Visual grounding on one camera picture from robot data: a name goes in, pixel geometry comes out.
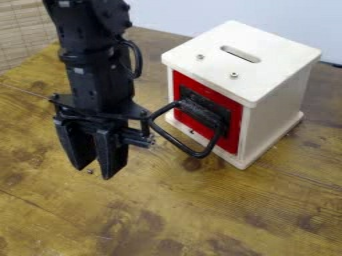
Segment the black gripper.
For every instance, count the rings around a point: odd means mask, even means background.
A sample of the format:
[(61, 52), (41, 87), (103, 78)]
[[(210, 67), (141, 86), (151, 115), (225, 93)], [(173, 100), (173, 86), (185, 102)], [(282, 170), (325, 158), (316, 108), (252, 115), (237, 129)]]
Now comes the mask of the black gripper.
[(71, 93), (51, 97), (54, 124), (70, 162), (83, 170), (98, 155), (105, 180), (127, 165), (126, 144), (145, 148), (154, 144), (149, 110), (134, 102), (139, 67), (133, 70), (131, 66), (129, 57), (66, 61)]

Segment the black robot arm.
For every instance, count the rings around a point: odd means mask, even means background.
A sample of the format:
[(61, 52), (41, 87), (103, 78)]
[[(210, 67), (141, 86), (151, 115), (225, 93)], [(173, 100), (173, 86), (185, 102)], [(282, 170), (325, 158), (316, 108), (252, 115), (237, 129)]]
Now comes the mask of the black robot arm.
[(125, 0), (43, 0), (55, 24), (71, 92), (50, 98), (70, 162), (98, 162), (109, 180), (126, 167), (133, 145), (153, 144), (150, 111), (134, 102), (143, 56), (123, 37), (133, 26)]

